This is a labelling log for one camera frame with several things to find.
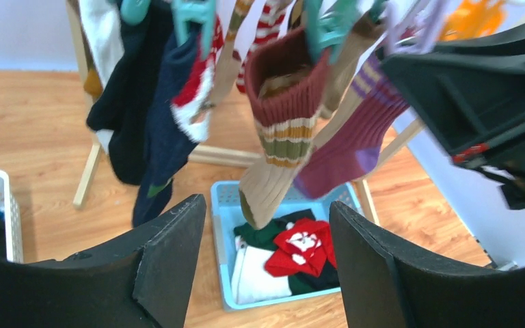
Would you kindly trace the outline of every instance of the plastic bin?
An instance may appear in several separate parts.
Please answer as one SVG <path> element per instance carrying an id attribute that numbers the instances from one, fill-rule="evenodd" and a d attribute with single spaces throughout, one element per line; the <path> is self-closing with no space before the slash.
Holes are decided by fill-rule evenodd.
<path id="1" fill-rule="evenodd" d="M 238 181 L 219 181 L 213 184 L 211 188 L 212 197 L 212 222 L 214 229 L 214 240 L 216 244 L 216 256 L 218 261 L 218 270 L 220 286 L 222 291 L 222 303 L 225 311 L 245 310 L 257 308 L 259 306 L 273 305 L 309 297 L 331 294 L 340 292 L 340 288 L 332 288 L 311 292 L 304 295 L 261 301 L 251 304 L 237 304 L 232 297 L 230 289 L 230 280 L 234 271 L 234 261 L 236 259 L 236 249 L 234 248 L 234 227 L 246 223 L 241 211 L 239 198 Z M 295 188 L 286 194 L 283 202 L 273 217 L 281 217 L 298 210 L 311 209 L 317 220 L 329 220 L 329 207 L 332 202 L 341 201 L 348 206 L 362 213 L 357 195 L 351 184 L 342 184 L 335 188 L 328 195 L 318 200 L 309 200 Z"/>
<path id="2" fill-rule="evenodd" d="M 0 170 L 0 210 L 5 215 L 7 260 L 23 263 L 23 235 L 19 205 L 11 193 L 9 176 Z"/>

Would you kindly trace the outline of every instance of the wooden frame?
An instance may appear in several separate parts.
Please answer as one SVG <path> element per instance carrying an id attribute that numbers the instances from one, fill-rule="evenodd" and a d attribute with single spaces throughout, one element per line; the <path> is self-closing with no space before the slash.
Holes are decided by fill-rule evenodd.
<path id="1" fill-rule="evenodd" d="M 67 12 L 69 16 L 69 22 L 71 27 L 71 35 L 73 44 L 75 47 L 75 55 L 77 57 L 77 64 L 79 67 L 79 76 L 82 82 L 85 81 L 88 75 L 88 59 L 86 57 L 86 42 L 83 32 L 81 30 L 81 23 L 78 14 L 66 3 Z M 94 99 L 88 94 L 85 94 L 85 106 L 91 108 L 94 103 Z M 367 179 L 375 172 L 379 167 L 387 163 L 401 148 L 407 145 L 422 129 L 424 128 L 420 120 L 413 121 L 404 131 L 402 131 L 387 147 L 383 149 L 377 166 L 375 169 L 362 177 L 359 180 L 354 181 L 355 186 L 359 192 L 362 209 L 365 217 L 379 225 L 379 218 L 375 205 L 369 191 L 369 185 Z M 97 170 L 100 156 L 103 153 L 103 149 L 100 146 L 97 137 L 92 134 L 93 144 L 90 150 L 90 155 L 87 157 L 83 173 L 79 181 L 75 197 L 73 199 L 73 205 L 77 209 L 82 209 L 85 205 L 85 199 L 88 196 L 88 191 L 92 185 L 94 175 Z M 214 165 L 226 165 L 231 167 L 249 167 L 256 159 L 260 157 L 260 154 L 253 152 L 244 152 L 240 150 L 232 150 L 221 147 L 212 147 L 205 145 L 198 145 L 196 149 L 190 154 L 189 160 L 197 163 L 207 163 Z"/>

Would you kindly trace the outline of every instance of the floor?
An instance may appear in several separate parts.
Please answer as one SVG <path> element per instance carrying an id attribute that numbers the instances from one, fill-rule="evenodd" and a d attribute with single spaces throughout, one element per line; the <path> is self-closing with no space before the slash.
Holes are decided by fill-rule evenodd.
<path id="1" fill-rule="evenodd" d="M 207 144 L 259 151 L 246 99 L 232 94 L 215 109 Z M 0 169 L 21 205 L 27 262 L 63 259 L 129 229 L 136 196 L 106 159 L 98 167 L 85 209 L 72 199 L 91 137 L 85 127 L 79 77 L 71 73 L 0 72 Z M 386 135 L 386 143 L 395 136 Z M 172 204 L 192 193 L 210 202 L 210 186 L 238 180 L 242 169 L 190 163 L 176 176 Z M 383 227 L 450 258 L 489 261 L 409 150 L 370 180 Z M 210 217 L 206 218 L 186 327 L 346 327 L 340 294 L 227 314 L 223 312 Z"/>

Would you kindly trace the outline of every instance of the white wall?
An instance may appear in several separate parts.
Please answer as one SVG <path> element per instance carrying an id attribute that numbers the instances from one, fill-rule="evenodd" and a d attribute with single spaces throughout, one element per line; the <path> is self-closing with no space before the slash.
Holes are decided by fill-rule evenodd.
<path id="1" fill-rule="evenodd" d="M 334 0 L 324 0 L 324 7 Z M 451 0 L 451 8 L 459 0 Z M 219 15 L 226 31 L 234 0 L 218 0 Z M 361 1 L 368 8 L 373 0 Z M 412 0 L 402 2 L 403 10 Z M 244 56 L 254 39 L 256 16 L 264 0 L 256 0 L 237 38 Z M 509 28 L 525 14 L 525 7 L 508 7 Z M 64 0 L 0 0 L 0 70 L 77 70 Z M 402 115 L 395 122 L 398 130 L 414 118 Z M 497 184 L 478 174 L 450 165 L 433 136 L 421 133 L 409 145 L 446 199 L 473 235 L 498 264 L 510 260 L 525 266 L 525 210 L 510 211 L 502 200 Z M 470 185 L 479 185 L 470 189 Z"/>

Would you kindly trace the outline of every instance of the blue storage bin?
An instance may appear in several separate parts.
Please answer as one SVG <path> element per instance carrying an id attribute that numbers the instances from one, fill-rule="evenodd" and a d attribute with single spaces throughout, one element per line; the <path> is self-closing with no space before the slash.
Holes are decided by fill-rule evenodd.
<path id="1" fill-rule="evenodd" d="M 218 261 L 218 272 L 222 291 L 222 303 L 225 311 L 245 310 L 259 306 L 273 305 L 298 299 L 340 292 L 340 288 L 332 288 L 311 292 L 304 295 L 261 301 L 251 304 L 237 304 L 232 297 L 230 280 L 234 271 L 234 261 L 237 251 L 234 247 L 234 227 L 241 226 L 246 220 L 241 211 L 238 181 L 219 181 L 211 188 L 212 198 L 212 222 L 214 229 L 214 241 L 216 245 L 216 256 Z M 329 221 L 329 207 L 332 202 L 341 201 L 362 213 L 357 195 L 351 184 L 342 184 L 332 190 L 328 195 L 318 199 L 309 200 L 294 187 L 289 189 L 283 202 L 280 204 L 273 217 L 281 217 L 298 210 L 311 209 L 317 220 Z"/>

